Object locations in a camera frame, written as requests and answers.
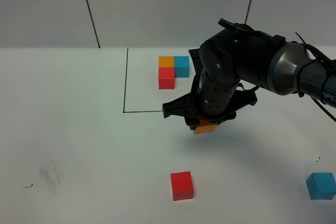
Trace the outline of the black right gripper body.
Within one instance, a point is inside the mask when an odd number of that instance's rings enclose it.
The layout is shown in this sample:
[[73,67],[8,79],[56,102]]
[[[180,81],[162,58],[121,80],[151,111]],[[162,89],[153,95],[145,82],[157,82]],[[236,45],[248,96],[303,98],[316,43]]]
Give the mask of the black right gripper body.
[[255,105],[255,90],[237,90],[240,80],[220,82],[205,69],[195,75],[190,93],[162,105],[165,118],[176,115],[206,121],[233,120],[236,111]]

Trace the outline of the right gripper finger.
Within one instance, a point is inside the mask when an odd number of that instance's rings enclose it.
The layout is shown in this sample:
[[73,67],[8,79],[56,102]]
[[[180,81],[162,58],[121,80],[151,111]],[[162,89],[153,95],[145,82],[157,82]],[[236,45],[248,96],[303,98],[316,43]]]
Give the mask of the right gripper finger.
[[211,124],[211,125],[220,125],[221,123],[222,123],[222,120],[209,121],[209,124]]
[[190,130],[195,130],[196,127],[200,124],[199,119],[194,119],[194,118],[184,118],[185,119],[185,123],[187,126],[189,126]]

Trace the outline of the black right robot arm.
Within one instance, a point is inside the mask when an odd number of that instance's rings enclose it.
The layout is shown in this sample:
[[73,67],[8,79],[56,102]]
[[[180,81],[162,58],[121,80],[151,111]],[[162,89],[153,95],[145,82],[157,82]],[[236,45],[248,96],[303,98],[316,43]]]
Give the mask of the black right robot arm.
[[305,42],[287,42],[245,27],[224,29],[189,51],[195,69],[191,91],[162,106],[165,118],[185,119],[191,130],[232,120],[257,102],[256,89],[308,95],[335,106],[335,61]]

